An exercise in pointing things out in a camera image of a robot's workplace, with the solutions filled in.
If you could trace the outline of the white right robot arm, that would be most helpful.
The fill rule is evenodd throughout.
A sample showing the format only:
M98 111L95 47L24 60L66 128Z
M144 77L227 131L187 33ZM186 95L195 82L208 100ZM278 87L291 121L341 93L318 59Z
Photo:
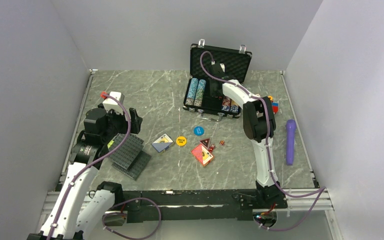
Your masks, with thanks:
M200 65L210 78L221 83L222 93L242 109L243 131L252 143L257 169L256 193L251 199L252 206L286 209L286 196L274 169L273 136L276 121L271 100L251 93L236 79L222 79L226 73L221 63L212 61L210 64L210 69L218 76L208 72L202 63Z

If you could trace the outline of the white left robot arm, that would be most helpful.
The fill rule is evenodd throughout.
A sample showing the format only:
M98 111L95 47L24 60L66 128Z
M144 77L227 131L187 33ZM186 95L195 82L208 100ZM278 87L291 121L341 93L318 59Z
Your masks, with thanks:
M86 113L84 129L71 150L70 164L57 201L38 233L29 240L85 240L106 210L117 210L124 203L122 185L102 182L91 202L82 209L89 187L104 157L110 154L108 143L117 135L138 134L143 118L129 109L130 122L123 113L102 106Z

